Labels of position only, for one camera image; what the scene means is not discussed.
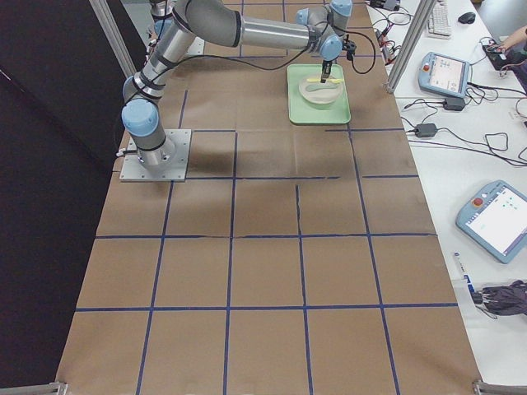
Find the white table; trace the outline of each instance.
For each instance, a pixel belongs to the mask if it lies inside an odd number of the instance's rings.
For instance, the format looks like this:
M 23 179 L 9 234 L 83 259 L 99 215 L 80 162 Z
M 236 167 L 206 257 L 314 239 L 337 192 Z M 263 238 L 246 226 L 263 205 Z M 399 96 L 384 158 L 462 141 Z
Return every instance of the white table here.
M 417 8 L 417 0 L 403 0 L 401 3 L 411 13 Z M 451 39 L 429 38 L 423 32 L 394 93 L 401 116 L 413 124 L 420 123 L 433 110 L 425 105 L 416 105 L 411 109 L 403 107 L 416 98 L 433 100 L 431 98 L 440 97 L 421 91 L 417 84 L 417 71 L 426 53 L 443 53 L 471 63 L 484 57 L 479 40 L 488 37 L 489 33 L 481 19 L 477 16 L 472 25 L 457 22 L 461 14 L 475 12 L 472 3 L 469 0 L 449 0 L 448 8 L 452 26 Z M 369 13 L 372 21 L 380 19 L 377 11 L 369 9 Z M 380 22 L 376 26 L 384 29 L 385 24 Z M 394 26 L 388 38 L 402 44 L 407 30 L 408 26 Z M 473 66 L 472 81 L 480 85 L 522 91 L 512 72 L 500 78 L 487 59 Z M 440 109 L 427 122 L 435 123 L 438 128 L 450 128 L 471 141 L 482 142 L 485 133 L 506 132 L 510 147 L 506 155 L 516 158 L 527 146 L 527 127 L 523 124 L 526 119 L 515 111 L 517 99 L 513 98 L 519 97 L 518 94 L 501 92 L 500 97 L 502 99 L 493 103 L 468 105 L 461 113 Z M 520 102 L 520 108 L 527 112 L 527 100 Z M 404 126 L 406 130 L 412 129 L 407 123 Z M 408 138 L 417 140 L 412 135 Z M 429 141 L 468 146 L 443 131 Z M 522 250 L 511 263 L 504 265 L 455 226 L 459 209 L 489 182 L 504 179 L 527 194 L 527 168 L 514 168 L 496 158 L 469 151 L 417 143 L 410 145 L 483 381 L 501 385 L 527 385 L 527 316 L 516 315 L 493 320 L 477 310 L 470 299 L 466 281 L 462 280 L 459 266 L 453 259 L 453 252 L 460 253 L 476 289 L 508 285 L 516 279 L 527 279 L 527 249 Z

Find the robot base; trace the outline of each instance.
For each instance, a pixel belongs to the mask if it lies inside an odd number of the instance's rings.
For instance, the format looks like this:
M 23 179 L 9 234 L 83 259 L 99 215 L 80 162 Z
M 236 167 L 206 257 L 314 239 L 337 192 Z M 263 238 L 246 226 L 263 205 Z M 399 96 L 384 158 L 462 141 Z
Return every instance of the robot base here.
M 127 154 L 124 157 L 119 177 L 121 181 L 185 181 L 192 131 L 190 129 L 166 129 L 165 134 L 166 138 L 169 138 L 176 146 L 172 160 L 162 167 L 153 169 L 145 167 L 139 161 L 137 154 Z M 127 150 L 135 151 L 136 149 L 135 143 L 130 139 Z

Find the power adapter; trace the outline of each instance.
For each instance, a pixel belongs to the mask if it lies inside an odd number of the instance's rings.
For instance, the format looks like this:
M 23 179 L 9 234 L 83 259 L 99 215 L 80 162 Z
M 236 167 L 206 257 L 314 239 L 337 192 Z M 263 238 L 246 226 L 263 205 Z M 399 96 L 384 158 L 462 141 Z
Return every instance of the power adapter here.
M 434 137 L 437 127 L 434 123 L 420 123 L 415 127 L 415 135 L 419 138 Z
M 463 111 L 465 105 L 464 100 L 460 97 L 446 97 L 443 108 L 449 111 Z

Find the tablet screen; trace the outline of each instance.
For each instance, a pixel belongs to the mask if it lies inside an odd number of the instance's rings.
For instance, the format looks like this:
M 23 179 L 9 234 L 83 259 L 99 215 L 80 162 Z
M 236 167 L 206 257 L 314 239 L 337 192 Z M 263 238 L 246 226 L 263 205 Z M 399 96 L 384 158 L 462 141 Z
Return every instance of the tablet screen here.
M 459 60 L 436 55 L 431 70 L 430 85 L 446 91 L 461 92 L 464 63 Z
M 503 186 L 465 224 L 506 256 L 527 232 L 527 202 Z

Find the white keyboard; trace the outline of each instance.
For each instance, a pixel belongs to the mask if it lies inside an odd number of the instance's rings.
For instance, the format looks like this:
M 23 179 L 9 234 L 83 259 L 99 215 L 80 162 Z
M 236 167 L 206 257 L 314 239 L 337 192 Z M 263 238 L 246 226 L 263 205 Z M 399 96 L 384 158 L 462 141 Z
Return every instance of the white keyboard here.
M 448 40 L 452 35 L 452 28 L 448 22 L 446 0 L 437 0 L 428 18 L 427 31 L 429 37 L 436 37 L 437 39 Z

